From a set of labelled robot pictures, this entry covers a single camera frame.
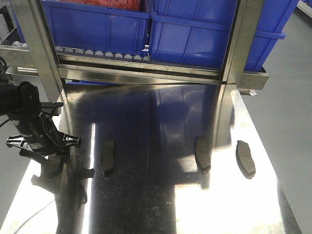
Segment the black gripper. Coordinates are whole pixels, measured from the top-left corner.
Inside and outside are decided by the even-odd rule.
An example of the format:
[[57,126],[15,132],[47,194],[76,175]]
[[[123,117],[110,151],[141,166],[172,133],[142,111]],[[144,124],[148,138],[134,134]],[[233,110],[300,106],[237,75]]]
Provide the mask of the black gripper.
[[15,113],[15,125],[21,135],[9,136],[6,146],[20,149],[32,149],[36,154],[46,156],[54,154],[66,147],[80,147],[80,137],[64,134],[63,139],[52,120],[45,114],[31,116]]

